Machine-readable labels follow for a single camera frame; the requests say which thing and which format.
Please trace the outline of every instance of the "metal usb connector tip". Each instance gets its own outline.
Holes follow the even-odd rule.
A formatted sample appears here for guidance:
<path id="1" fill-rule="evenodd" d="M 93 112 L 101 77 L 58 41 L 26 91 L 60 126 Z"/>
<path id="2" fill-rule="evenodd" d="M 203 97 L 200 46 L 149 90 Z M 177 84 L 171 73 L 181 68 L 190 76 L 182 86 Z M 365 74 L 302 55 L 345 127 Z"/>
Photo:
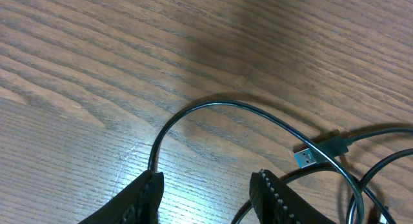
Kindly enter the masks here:
<path id="1" fill-rule="evenodd" d="M 309 148 L 295 153 L 294 156 L 296 157 L 298 166 L 300 168 L 305 168 L 317 163 Z"/>

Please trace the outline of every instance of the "wooden surface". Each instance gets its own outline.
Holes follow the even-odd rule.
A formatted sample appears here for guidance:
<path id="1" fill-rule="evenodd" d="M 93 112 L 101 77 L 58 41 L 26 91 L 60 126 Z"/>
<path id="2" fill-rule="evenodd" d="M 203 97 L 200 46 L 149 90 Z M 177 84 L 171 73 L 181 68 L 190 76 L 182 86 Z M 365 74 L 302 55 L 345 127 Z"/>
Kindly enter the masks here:
<path id="1" fill-rule="evenodd" d="M 167 119 L 205 97 L 257 105 L 310 137 L 413 123 L 413 0 L 0 2 L 0 223 L 82 220 L 144 171 Z M 360 177 L 411 145 L 360 141 L 347 167 Z M 251 172 L 297 169 L 297 146 L 244 111 L 189 115 L 162 145 L 160 222 L 229 223 Z M 404 158 L 372 183 L 398 223 L 413 223 L 412 176 Z M 343 222 L 338 175 L 292 188 Z"/>

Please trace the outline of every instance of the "wooden table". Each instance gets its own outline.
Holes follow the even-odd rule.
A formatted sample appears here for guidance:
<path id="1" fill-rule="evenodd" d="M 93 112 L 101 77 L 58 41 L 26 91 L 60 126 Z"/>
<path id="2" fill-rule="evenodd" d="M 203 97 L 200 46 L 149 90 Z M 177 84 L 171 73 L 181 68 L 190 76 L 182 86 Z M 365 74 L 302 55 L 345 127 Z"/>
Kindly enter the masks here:
<path id="1" fill-rule="evenodd" d="M 413 0 L 1 0 L 0 223 L 77 223 L 144 169 L 168 118 L 197 99 L 237 99 L 306 135 L 413 123 Z M 357 142 L 361 177 L 412 138 Z M 161 223 L 229 223 L 252 172 L 297 169 L 298 140 L 234 108 L 169 132 Z M 371 187 L 413 222 L 413 163 Z M 344 222 L 331 172 L 292 188 Z M 371 202 L 366 199 L 366 215 Z M 250 212 L 243 223 L 257 223 Z"/>

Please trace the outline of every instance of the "brown wooden tabletop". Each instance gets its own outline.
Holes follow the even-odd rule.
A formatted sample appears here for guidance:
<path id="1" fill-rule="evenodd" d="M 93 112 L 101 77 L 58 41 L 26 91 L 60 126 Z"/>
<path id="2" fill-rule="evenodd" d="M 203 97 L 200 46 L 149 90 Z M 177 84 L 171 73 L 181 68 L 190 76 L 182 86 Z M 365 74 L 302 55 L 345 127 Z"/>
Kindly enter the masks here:
<path id="1" fill-rule="evenodd" d="M 0 2 L 0 223 L 81 221 L 146 169 L 161 127 L 197 99 L 256 105 L 309 137 L 413 123 L 413 0 Z M 412 144 L 379 136 L 341 161 L 360 178 Z M 292 172 L 299 147 L 242 110 L 190 114 L 161 147 L 160 223 L 230 223 L 251 173 Z M 370 185 L 397 223 L 413 223 L 412 176 L 403 158 Z M 291 187 L 344 222 L 340 175 Z"/>

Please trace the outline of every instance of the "usb-a connector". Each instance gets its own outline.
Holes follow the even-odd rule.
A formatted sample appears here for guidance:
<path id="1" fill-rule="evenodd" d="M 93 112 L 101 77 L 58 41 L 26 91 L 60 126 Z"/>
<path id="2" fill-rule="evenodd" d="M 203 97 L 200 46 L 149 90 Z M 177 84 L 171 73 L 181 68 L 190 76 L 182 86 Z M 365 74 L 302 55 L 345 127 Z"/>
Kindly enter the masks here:
<path id="1" fill-rule="evenodd" d="M 347 153 L 348 145 L 348 141 L 342 136 L 334 136 L 328 140 L 317 143 L 317 147 L 324 150 L 331 157 Z M 295 153 L 294 156 L 296 157 L 300 168 L 326 162 L 326 159 L 323 156 L 309 148 Z"/>

